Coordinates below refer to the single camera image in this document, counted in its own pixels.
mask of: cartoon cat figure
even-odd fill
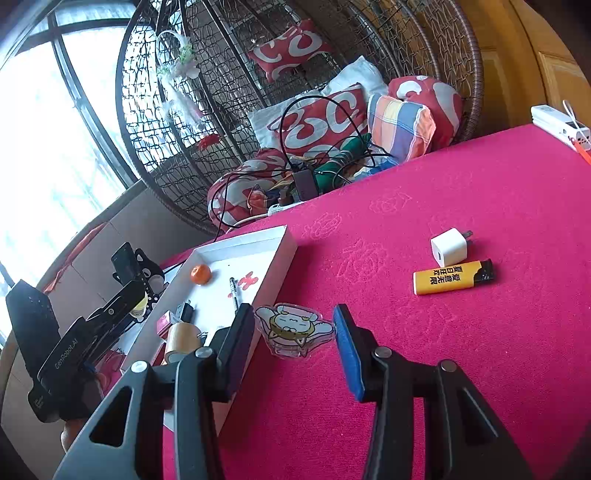
[[[322,322],[319,314],[298,305],[278,303],[256,310],[259,330],[271,350],[281,356],[306,356],[317,346],[332,340],[335,328]]]

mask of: power strip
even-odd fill
[[[577,122],[580,127],[580,129],[577,129],[571,117],[556,108],[552,108],[550,105],[533,106],[531,108],[531,117],[534,125],[547,131],[573,150],[576,149],[570,141],[571,138],[575,139],[584,150],[591,150],[591,144],[589,144],[591,131],[589,131],[589,128],[581,122]]]

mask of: red cushion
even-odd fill
[[[400,77],[390,82],[388,95],[429,107],[436,125],[432,150],[452,142],[462,118],[462,97],[453,87],[425,75]]]
[[[207,192],[207,209],[213,224],[216,227],[220,224],[222,212],[223,221],[229,225],[257,213],[265,213],[266,210],[257,213],[251,211],[249,196],[257,185],[263,190],[268,190],[280,181],[283,178],[285,164],[285,157],[281,152],[273,148],[262,148],[256,153],[255,158],[246,160],[240,167],[220,177]],[[226,191],[225,185],[230,176],[232,177]],[[228,227],[222,224],[220,229],[225,232]]]
[[[367,104],[360,83],[335,92],[329,98],[344,107],[360,133],[367,131]],[[267,128],[278,136],[280,122],[281,115]],[[283,120],[281,133],[288,154],[310,158],[325,155],[333,145],[336,148],[332,152],[337,154],[341,143],[351,135],[356,135],[355,126],[343,109],[326,99],[318,99],[298,109],[292,107]]]
[[[331,53],[332,48],[316,31],[312,20],[302,20],[295,27],[248,52],[248,56],[265,70],[267,80],[274,82],[286,69],[301,65],[320,53]]]

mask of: table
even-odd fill
[[[277,301],[359,326],[408,359],[455,359],[537,478],[552,476],[591,419],[591,167],[527,125],[392,168],[239,229],[288,224],[298,242]],[[468,260],[498,279],[417,297],[429,239],[474,231]],[[260,342],[220,434],[228,480],[361,479],[374,408],[349,393],[336,345],[283,360]],[[424,429],[415,420],[414,479]],[[165,436],[167,478],[173,443]]]

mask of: white ribbon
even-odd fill
[[[189,39],[173,30],[164,30],[156,38],[156,56],[160,65],[165,64],[165,60],[160,57],[160,42],[163,34],[173,35],[180,44],[180,55],[175,59],[171,67],[161,67],[158,72],[158,78],[167,91],[169,100],[163,102],[162,108],[165,115],[170,115],[171,111],[178,112],[185,123],[190,123],[198,130],[203,129],[203,112],[199,109],[193,99],[184,92],[180,92],[174,87],[174,79],[196,79],[201,70],[197,68],[197,60],[192,51]]]

